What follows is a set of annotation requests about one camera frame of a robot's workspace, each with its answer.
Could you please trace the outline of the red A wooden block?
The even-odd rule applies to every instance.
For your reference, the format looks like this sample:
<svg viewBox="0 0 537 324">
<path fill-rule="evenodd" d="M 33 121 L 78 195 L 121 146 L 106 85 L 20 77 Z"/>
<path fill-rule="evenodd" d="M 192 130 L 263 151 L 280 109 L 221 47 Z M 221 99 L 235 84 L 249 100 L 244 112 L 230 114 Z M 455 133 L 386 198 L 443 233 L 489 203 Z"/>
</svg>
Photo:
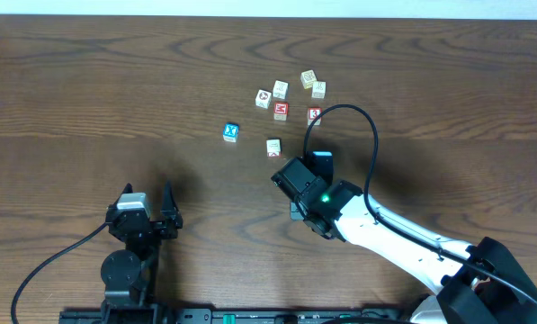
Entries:
<svg viewBox="0 0 537 324">
<path fill-rule="evenodd" d="M 282 154 L 281 141 L 279 139 L 268 139 L 266 141 L 266 151 L 269 158 L 279 157 Z"/>
</svg>

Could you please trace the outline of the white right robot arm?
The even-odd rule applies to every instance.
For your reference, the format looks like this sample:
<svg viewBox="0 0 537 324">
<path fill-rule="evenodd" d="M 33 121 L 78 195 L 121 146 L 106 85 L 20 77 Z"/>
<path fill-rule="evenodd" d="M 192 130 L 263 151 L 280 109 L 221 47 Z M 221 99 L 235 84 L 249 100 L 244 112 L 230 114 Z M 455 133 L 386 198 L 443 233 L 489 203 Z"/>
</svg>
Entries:
<svg viewBox="0 0 537 324">
<path fill-rule="evenodd" d="M 325 239 L 375 252 L 432 292 L 411 321 L 537 323 L 537 287 L 502 243 L 441 236 L 332 174 L 332 158 L 319 152 L 309 162 L 294 158 L 271 179 L 290 199 L 293 219 Z"/>
</svg>

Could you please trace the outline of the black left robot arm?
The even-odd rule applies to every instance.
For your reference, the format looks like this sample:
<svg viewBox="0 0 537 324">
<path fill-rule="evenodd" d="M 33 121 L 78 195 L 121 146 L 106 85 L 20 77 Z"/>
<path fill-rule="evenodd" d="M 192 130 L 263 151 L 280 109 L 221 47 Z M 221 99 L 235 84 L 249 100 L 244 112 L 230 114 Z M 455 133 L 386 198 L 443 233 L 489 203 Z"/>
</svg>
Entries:
<svg viewBox="0 0 537 324">
<path fill-rule="evenodd" d="M 115 307 L 146 307 L 154 302 L 159 250 L 164 240 L 176 239 L 183 218 L 167 183 L 160 210 L 162 220 L 151 219 L 145 193 L 127 184 L 106 212 L 109 233 L 125 248 L 107 256 L 101 267 L 105 301 Z"/>
</svg>

